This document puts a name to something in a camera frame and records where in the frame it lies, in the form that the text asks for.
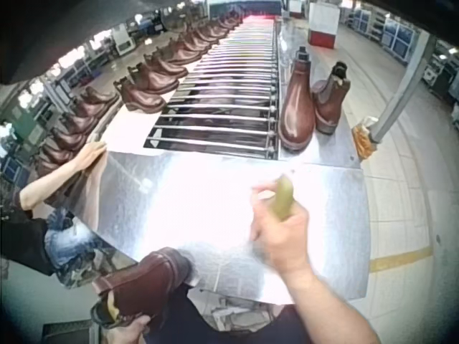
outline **dark clothing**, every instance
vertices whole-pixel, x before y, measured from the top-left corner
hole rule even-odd
[[[1,255],[50,276],[54,270],[44,249],[47,230],[46,220],[21,209],[16,193],[12,204],[1,208]]]
[[[160,330],[145,335],[147,344],[306,344],[309,343],[303,323],[294,306],[285,306],[270,324],[250,334],[222,333],[211,328],[186,296],[186,285],[168,302],[166,322]]]

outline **hand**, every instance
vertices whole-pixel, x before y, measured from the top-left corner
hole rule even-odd
[[[290,217],[280,222],[269,210],[267,200],[258,198],[258,194],[265,190],[275,191],[275,184],[256,186],[252,192],[251,240],[260,240],[270,264],[284,280],[297,274],[312,273],[308,262],[308,211],[293,202]]]
[[[113,328],[108,331],[107,337],[110,344],[138,344],[142,333],[150,322],[150,317],[142,315],[135,319],[129,326]]]
[[[82,150],[71,161],[74,164],[76,172],[88,168],[100,154],[107,150],[105,142],[86,143]]]

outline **brown leather boot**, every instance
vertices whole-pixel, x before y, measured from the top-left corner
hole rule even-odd
[[[81,98],[88,104],[105,103],[108,107],[110,107],[120,97],[115,92],[100,93],[91,86],[86,87],[85,91],[86,92],[81,94]]]
[[[129,80],[113,84],[120,90],[121,99],[129,111],[142,110],[145,113],[158,113],[166,106],[166,102],[160,95],[151,95],[139,90]]]
[[[186,32],[185,40],[188,43],[192,43],[195,46],[199,47],[204,53],[207,53],[209,51],[210,47],[211,47],[211,43],[197,38],[196,36],[194,36],[192,31],[187,31]]]
[[[185,40],[185,37],[183,34],[180,34],[179,35],[179,38],[177,39],[177,42],[176,42],[176,47],[178,49],[185,49],[185,50],[188,50],[190,52],[198,52],[200,53],[200,55],[202,56],[202,54],[204,53],[204,50],[203,49],[200,49],[199,47],[197,47],[196,45],[194,44],[190,44],[188,43],[186,40]]]
[[[204,27],[204,34],[207,34],[210,37],[222,39],[227,36],[228,29],[223,29],[214,24],[208,24],[206,27]]]
[[[175,77],[176,79],[180,79],[181,77],[186,77],[188,75],[188,70],[185,67],[168,63],[161,59],[157,54],[152,54],[150,56],[144,54],[143,58],[145,59],[147,66],[155,72]]]
[[[238,24],[235,21],[228,19],[226,16],[220,16],[218,25],[224,29],[233,30]]]
[[[57,168],[59,168],[58,164],[50,163],[49,161],[46,161],[42,158],[39,158],[35,164],[35,171],[37,172],[39,178],[50,174]]]
[[[321,133],[331,135],[341,117],[341,104],[351,88],[346,79],[347,66],[337,62],[327,80],[319,80],[312,86],[312,96],[316,106],[316,127]]]
[[[200,44],[196,44],[194,42],[194,38],[191,37],[190,34],[180,34],[179,35],[179,40],[178,40],[178,43],[179,43],[179,47],[181,47],[180,44],[183,44],[183,49],[185,50],[189,50],[190,52],[200,52],[201,53],[201,56],[205,53],[207,53],[210,49],[210,44],[208,43],[200,43]]]
[[[166,59],[166,61],[174,65],[187,65],[196,62],[202,56],[201,52],[190,52],[189,50],[179,49],[174,41],[169,42],[168,48],[172,51],[172,56]]]
[[[105,103],[89,104],[78,100],[75,105],[75,115],[78,117],[101,118],[107,112],[108,106]]]
[[[316,124],[309,90],[311,62],[307,54],[297,54],[280,113],[279,136],[292,151],[304,149],[311,141]]]
[[[199,39],[202,39],[203,41],[205,42],[208,42],[210,44],[218,44],[218,38],[215,38],[215,37],[210,37],[210,36],[207,36],[204,32],[203,32],[203,29],[202,28],[196,28],[194,31],[193,31],[193,35]]]
[[[77,117],[74,115],[67,115],[62,117],[61,123],[65,129],[67,129],[67,132],[70,135],[73,135],[86,134],[87,132],[93,131],[99,121],[96,117]]]
[[[42,146],[42,152],[51,162],[56,163],[57,165],[63,165],[64,163],[72,160],[75,156],[74,153],[69,150],[56,149],[47,143]]]
[[[50,132],[57,146],[67,151],[78,152],[86,143],[86,136],[83,134],[69,135],[56,127],[51,129]]]
[[[138,73],[131,67],[128,67],[128,71],[141,90],[147,90],[151,94],[163,95],[179,86],[179,81],[176,78],[154,72],[144,63],[138,64],[137,68]]]
[[[157,330],[164,322],[163,310],[169,297],[189,270],[188,259],[166,247],[150,253],[137,265],[99,277],[93,287],[100,299],[91,308],[91,318],[104,328],[115,328],[128,326],[140,314],[148,315],[152,319],[150,330]]]

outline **boot heel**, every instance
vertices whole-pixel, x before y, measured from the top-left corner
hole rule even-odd
[[[139,110],[138,106],[131,102],[126,103],[126,107],[128,108],[129,111]]]

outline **wrist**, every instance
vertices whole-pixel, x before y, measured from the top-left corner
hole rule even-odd
[[[317,278],[309,264],[283,273],[281,277],[288,289],[307,288]]]
[[[65,165],[69,168],[69,171],[71,171],[72,173],[77,173],[80,170],[78,168],[78,164],[75,162],[75,159],[72,159]]]

